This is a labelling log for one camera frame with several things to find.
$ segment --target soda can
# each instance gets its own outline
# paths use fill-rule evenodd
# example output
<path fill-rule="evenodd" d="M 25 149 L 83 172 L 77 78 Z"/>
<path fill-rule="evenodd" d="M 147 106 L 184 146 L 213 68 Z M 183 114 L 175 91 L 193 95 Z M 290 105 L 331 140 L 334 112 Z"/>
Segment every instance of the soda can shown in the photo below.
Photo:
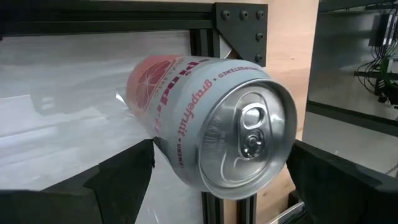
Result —
<path fill-rule="evenodd" d="M 290 93 L 244 60 L 159 55 L 130 74 L 126 104 L 189 186 L 253 195 L 283 168 L 295 140 Z"/>

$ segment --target white surface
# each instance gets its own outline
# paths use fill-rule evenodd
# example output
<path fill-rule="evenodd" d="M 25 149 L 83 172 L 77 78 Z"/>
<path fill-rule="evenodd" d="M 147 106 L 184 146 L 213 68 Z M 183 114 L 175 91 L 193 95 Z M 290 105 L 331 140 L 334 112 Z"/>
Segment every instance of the white surface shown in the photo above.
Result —
<path fill-rule="evenodd" d="M 319 149 L 385 174 L 398 164 L 398 138 L 305 113 L 303 141 Z M 395 177 L 396 169 L 388 173 Z"/>
<path fill-rule="evenodd" d="M 116 95 L 152 54 L 190 54 L 189 33 L 4 38 L 0 189 L 44 189 L 148 138 Z M 201 223 L 200 193 L 155 161 L 137 223 Z"/>

